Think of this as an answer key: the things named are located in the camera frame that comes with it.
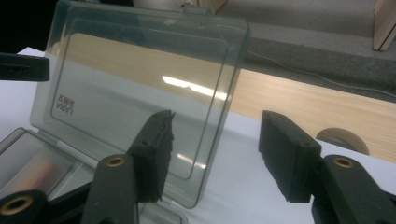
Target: clamp jaw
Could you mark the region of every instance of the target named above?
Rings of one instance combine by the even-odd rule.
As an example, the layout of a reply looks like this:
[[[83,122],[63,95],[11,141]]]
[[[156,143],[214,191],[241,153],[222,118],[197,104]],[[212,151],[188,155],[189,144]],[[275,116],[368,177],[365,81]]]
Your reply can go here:
[[[44,57],[0,52],[0,80],[48,81],[50,60]]]
[[[320,157],[321,145],[289,118],[262,112],[259,151],[286,200],[309,203],[317,224],[396,223],[396,197],[357,161]]]

